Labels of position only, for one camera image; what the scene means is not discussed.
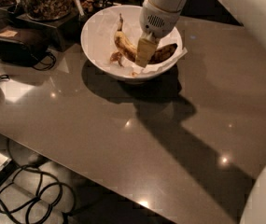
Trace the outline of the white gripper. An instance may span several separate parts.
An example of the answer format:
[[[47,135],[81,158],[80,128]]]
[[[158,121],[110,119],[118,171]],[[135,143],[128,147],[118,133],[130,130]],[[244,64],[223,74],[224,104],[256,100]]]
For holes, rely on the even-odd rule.
[[[140,12],[140,27],[147,34],[163,38],[174,29],[183,0],[144,0]],[[135,63],[146,67],[154,55],[158,42],[152,37],[140,37],[137,45]]]

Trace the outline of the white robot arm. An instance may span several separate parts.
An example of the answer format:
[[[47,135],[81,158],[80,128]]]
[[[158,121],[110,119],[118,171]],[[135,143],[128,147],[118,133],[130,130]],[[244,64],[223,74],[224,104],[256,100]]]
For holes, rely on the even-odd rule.
[[[266,13],[189,3],[190,55],[143,90],[156,205],[171,224],[266,224]]]

